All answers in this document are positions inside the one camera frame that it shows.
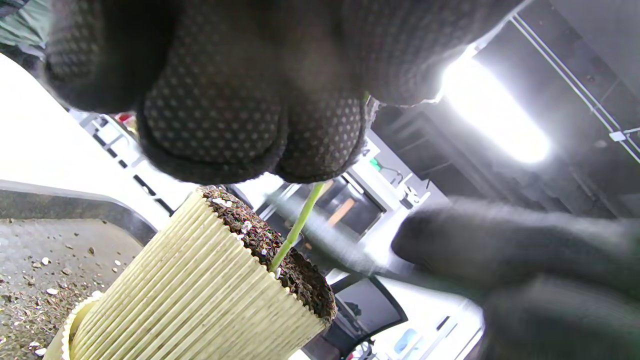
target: green plant stem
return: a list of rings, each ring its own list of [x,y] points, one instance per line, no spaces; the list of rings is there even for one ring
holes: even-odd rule
[[[282,246],[280,246],[278,252],[276,253],[276,256],[271,262],[271,268],[269,269],[270,272],[275,273],[276,270],[278,270],[278,267],[280,267],[280,263],[282,262],[282,260],[284,260],[284,257],[287,255],[289,250],[291,250],[293,243],[295,243],[296,239],[298,239],[298,235],[300,235],[300,231],[302,231],[302,228],[305,226],[305,222],[307,222],[309,214],[311,214],[311,210],[314,208],[314,205],[316,205],[316,201],[318,201],[318,198],[320,198],[320,193],[322,192],[323,187],[324,183],[316,183],[314,185],[314,188],[311,189],[311,193],[309,194],[309,197],[307,197],[305,205],[302,207],[300,216],[296,220],[296,223],[293,224],[293,228],[291,229],[291,231],[289,231],[287,239],[282,243]]]

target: plant pot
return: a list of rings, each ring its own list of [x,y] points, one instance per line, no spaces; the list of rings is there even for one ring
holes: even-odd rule
[[[102,298],[70,316],[69,356],[47,359],[287,359],[330,325],[335,303],[295,252],[280,279],[267,271],[281,241],[235,197],[196,190]]]
[[[43,357],[44,360],[70,360],[69,340],[74,338],[78,327],[101,297],[102,293],[96,292],[71,311],[65,323],[60,327],[51,344],[49,344]]]

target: ceiling light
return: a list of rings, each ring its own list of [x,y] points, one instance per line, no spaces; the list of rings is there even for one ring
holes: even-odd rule
[[[480,132],[516,160],[541,161],[549,140],[493,74],[464,56],[444,74],[445,98]]]

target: corrugated paper pot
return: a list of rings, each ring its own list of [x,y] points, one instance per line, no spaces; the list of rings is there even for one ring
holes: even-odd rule
[[[45,360],[287,359],[327,326],[195,191]]]

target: gloved finger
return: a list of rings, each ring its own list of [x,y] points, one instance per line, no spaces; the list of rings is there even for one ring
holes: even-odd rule
[[[640,299],[639,238],[637,222],[453,199],[412,213],[392,250],[435,275],[489,289],[547,273]]]
[[[436,97],[442,72],[523,0],[345,0],[344,34],[365,89],[381,102]]]
[[[275,173],[290,183],[341,175],[364,144],[364,91],[342,44],[339,9],[331,3],[282,2],[289,137]]]
[[[640,307],[615,293],[553,277],[495,292],[483,304],[499,359],[639,359]]]
[[[287,119],[268,4],[182,4],[166,66],[137,109],[145,154],[194,183],[238,183],[273,170]]]
[[[164,66],[179,7],[170,0],[55,0],[44,78],[70,105],[133,109]]]

